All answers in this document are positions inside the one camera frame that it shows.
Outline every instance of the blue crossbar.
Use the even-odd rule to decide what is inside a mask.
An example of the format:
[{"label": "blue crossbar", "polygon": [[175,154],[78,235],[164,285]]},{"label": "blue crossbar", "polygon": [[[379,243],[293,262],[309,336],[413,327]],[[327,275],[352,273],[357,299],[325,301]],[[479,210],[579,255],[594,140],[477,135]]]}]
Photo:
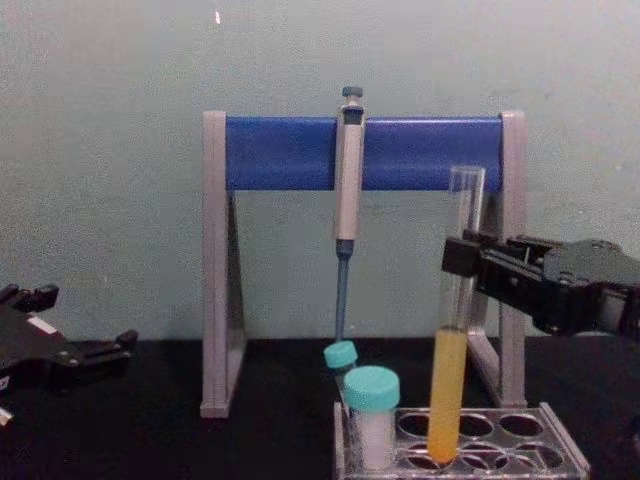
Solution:
[{"label": "blue crossbar", "polygon": [[[227,117],[228,190],[333,190],[336,119]],[[502,120],[369,118],[364,190],[447,190],[452,165],[486,168],[501,188]]]}]

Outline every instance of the black tabletop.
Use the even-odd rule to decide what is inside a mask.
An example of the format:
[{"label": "black tabletop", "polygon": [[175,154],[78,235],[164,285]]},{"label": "black tabletop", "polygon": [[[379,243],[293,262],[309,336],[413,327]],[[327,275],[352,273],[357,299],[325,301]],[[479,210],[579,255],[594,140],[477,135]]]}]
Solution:
[{"label": "black tabletop", "polygon": [[[299,479],[332,472],[335,388],[323,340],[249,344],[231,416],[199,417],[200,342],[141,342],[124,378],[56,397],[16,392],[0,430],[0,479]],[[432,340],[361,340],[394,369],[400,406],[428,403]],[[527,399],[548,402],[592,479],[640,479],[628,429],[640,414],[640,346],[611,337],[527,339]],[[467,368],[465,407],[491,406]]]}]

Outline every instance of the yellow liquid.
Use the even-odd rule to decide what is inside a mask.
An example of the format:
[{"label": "yellow liquid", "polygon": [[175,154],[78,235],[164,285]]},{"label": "yellow liquid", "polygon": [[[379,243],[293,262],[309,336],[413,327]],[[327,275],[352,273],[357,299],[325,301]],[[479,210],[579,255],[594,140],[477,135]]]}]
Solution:
[{"label": "yellow liquid", "polygon": [[449,463],[456,456],[466,355],[465,332],[446,327],[438,330],[427,436],[427,450],[437,463]]}]

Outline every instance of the light green wall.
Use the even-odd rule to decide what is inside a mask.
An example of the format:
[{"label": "light green wall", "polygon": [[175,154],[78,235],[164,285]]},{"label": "light green wall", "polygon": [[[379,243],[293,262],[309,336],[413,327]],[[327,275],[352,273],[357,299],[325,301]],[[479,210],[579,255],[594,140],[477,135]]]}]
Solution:
[{"label": "light green wall", "polygon": [[[524,110],[530,233],[640,256],[639,22],[622,0],[0,0],[0,280],[58,283],[45,317],[73,338],[200,336],[202,111],[333,115],[348,83],[372,115]],[[433,331],[443,202],[365,195],[352,334]],[[250,334],[330,335],[331,194],[238,203]]]}]

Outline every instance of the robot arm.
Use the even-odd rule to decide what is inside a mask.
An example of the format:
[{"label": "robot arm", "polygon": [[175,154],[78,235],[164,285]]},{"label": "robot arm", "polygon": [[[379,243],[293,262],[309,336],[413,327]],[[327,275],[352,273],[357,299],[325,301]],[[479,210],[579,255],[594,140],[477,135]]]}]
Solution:
[{"label": "robot arm", "polygon": [[[58,287],[0,290],[0,396],[21,388],[65,392],[124,373],[138,339],[130,330],[113,342],[82,347],[31,312],[52,308]],[[0,411],[0,424],[8,412]]]},{"label": "robot arm", "polygon": [[599,331],[640,341],[640,262],[599,240],[560,243],[483,233],[448,238],[442,270],[476,277],[476,290],[553,335]]}]

